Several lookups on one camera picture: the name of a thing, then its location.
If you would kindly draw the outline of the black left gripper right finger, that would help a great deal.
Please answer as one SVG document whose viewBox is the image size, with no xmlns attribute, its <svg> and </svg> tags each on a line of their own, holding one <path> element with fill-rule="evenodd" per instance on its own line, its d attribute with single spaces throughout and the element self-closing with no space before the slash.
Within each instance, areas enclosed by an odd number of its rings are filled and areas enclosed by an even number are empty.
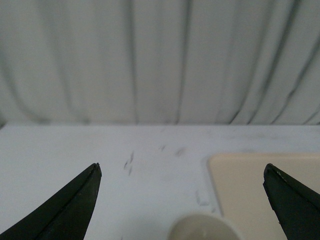
<svg viewBox="0 0 320 240">
<path fill-rule="evenodd" d="M 320 194 L 268 163 L 263 187 L 288 240 L 320 238 Z"/>
</svg>

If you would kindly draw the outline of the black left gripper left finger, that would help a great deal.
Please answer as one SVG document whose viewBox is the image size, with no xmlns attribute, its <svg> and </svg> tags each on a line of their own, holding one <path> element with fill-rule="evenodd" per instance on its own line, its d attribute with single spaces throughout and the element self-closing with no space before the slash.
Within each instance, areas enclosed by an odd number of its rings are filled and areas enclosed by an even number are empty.
<svg viewBox="0 0 320 240">
<path fill-rule="evenodd" d="M 83 240 L 91 221 L 102 171 L 93 163 L 33 212 L 0 234 L 2 240 Z"/>
</svg>

